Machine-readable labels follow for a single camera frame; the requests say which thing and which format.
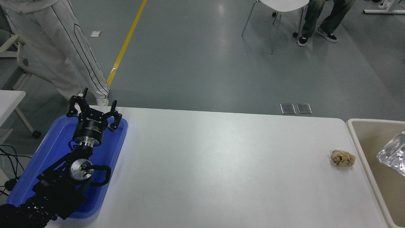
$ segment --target white desk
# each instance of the white desk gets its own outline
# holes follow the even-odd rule
[[[119,112],[128,133],[101,209],[47,228],[387,227],[360,160],[330,160],[357,156],[342,120]]]
[[[25,96],[24,91],[0,90],[0,126],[6,121]],[[0,129],[0,144],[11,133],[12,129]]]

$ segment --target gray floor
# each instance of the gray floor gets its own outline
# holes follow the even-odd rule
[[[71,0],[107,78],[142,3]],[[281,115],[281,103],[309,103],[317,117],[405,120],[405,15],[364,15],[377,3],[356,1],[330,43],[318,34],[306,47],[292,37],[299,11],[285,13],[274,54],[271,9],[253,0],[148,0],[111,84],[118,106]],[[318,23],[332,9],[326,3]],[[27,50],[33,68],[41,70]],[[20,105],[46,134],[67,102],[32,78]],[[33,139],[13,114],[6,144],[33,154]]]

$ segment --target white sneaker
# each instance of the white sneaker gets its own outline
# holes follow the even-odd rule
[[[98,106],[108,106],[108,98],[96,98],[96,103]]]

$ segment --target blue tray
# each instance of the blue tray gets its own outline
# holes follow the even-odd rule
[[[76,124],[77,118],[72,117],[61,116],[55,120],[12,190],[7,203],[19,206],[34,195],[32,187],[38,182],[36,177],[59,158],[70,153],[68,142],[72,139]],[[90,157],[91,163],[94,165],[108,165],[113,173],[127,129],[128,123],[124,119],[121,119],[118,129],[114,132],[106,129],[101,145],[94,147],[93,155]],[[102,182],[105,178],[105,172],[96,171],[92,177],[93,181]],[[84,191],[87,196],[86,201],[70,218],[84,219],[92,216],[100,208],[107,188],[108,184],[102,187],[89,186]]]

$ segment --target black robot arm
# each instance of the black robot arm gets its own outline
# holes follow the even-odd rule
[[[39,182],[32,188],[35,193],[32,197],[18,207],[11,204],[0,206],[1,228],[43,228],[57,216],[66,219],[85,202],[87,197],[83,191],[88,186],[99,187],[109,182],[111,168],[93,165],[89,158],[93,155],[93,147],[101,145],[105,128],[115,131],[122,115],[115,110],[117,101],[113,102],[108,113],[92,109],[85,100],[86,94],[87,88],[83,96],[72,96],[66,114],[78,118],[72,137],[78,145],[37,176]],[[111,124],[107,121],[110,117],[114,117]],[[95,170],[105,171],[104,181],[92,182]]]

